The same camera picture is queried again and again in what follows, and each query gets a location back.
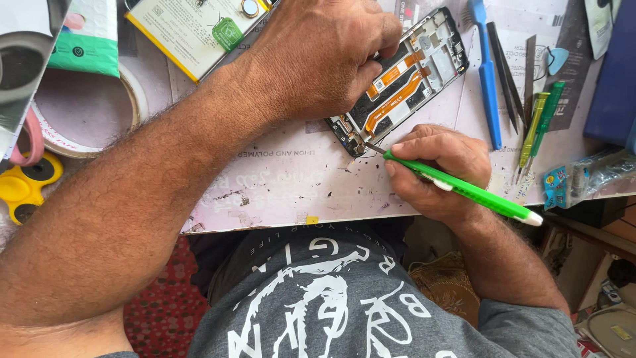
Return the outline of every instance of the man's left arm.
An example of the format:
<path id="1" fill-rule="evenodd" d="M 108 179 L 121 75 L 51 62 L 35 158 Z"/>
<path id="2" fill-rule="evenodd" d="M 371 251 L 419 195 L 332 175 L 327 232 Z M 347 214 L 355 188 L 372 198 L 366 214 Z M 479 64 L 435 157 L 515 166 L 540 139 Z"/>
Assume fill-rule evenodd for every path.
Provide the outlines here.
<path id="1" fill-rule="evenodd" d="M 252 50 L 66 180 L 0 254 L 0 347 L 20 357 L 131 350 L 123 304 L 169 258 L 197 200 L 288 118 L 344 113 L 401 25 L 372 0 L 283 0 Z"/>

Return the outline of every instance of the gray t-shirt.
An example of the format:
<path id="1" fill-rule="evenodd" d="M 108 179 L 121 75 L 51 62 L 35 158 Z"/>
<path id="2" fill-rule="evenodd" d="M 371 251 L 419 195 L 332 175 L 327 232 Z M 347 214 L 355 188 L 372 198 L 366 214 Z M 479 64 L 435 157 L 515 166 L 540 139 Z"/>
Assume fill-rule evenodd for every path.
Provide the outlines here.
<path id="1" fill-rule="evenodd" d="M 367 230 L 340 223 L 248 235 L 211 283 L 215 303 L 188 357 L 580 357 L 560 310 L 485 299 L 475 330 L 424 297 Z"/>

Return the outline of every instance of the phone display assembly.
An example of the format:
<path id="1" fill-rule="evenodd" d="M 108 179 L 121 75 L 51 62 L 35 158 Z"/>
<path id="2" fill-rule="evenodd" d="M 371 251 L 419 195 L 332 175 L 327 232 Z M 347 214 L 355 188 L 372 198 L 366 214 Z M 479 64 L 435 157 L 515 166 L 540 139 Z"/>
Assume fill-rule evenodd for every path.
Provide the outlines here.
<path id="1" fill-rule="evenodd" d="M 378 143 L 466 72 L 468 58 L 448 8 L 434 10 L 404 33 L 395 56 L 374 58 L 382 73 L 349 112 L 325 121 L 353 157 Z"/>

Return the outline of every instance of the qr code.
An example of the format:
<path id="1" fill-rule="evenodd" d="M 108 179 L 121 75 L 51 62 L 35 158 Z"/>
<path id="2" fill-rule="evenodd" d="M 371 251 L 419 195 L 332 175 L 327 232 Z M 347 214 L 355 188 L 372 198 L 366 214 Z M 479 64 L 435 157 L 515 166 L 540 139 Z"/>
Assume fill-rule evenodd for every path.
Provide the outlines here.
<path id="1" fill-rule="evenodd" d="M 155 7 L 153 8 L 153 11 L 155 12 L 157 16 L 161 16 L 161 14 L 163 13 L 163 10 L 159 7 L 159 5 L 155 5 Z"/>

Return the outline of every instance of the man's right hand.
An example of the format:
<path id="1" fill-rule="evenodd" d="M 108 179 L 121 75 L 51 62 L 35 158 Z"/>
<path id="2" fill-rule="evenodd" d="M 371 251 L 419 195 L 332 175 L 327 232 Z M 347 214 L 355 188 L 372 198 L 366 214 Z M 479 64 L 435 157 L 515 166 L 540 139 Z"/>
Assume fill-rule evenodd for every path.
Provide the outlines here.
<path id="1" fill-rule="evenodd" d="M 402 25 L 375 0 L 282 0 L 252 48 L 219 69 L 272 122 L 349 111 L 398 50 Z"/>
<path id="2" fill-rule="evenodd" d="M 488 145 L 475 138 L 439 125 L 419 124 L 391 147 L 400 159 L 423 159 L 424 163 L 482 189 L 490 180 Z M 454 224 L 479 220 L 483 207 L 454 192 L 447 192 L 429 180 L 413 174 L 396 161 L 387 161 L 393 190 L 426 217 Z"/>

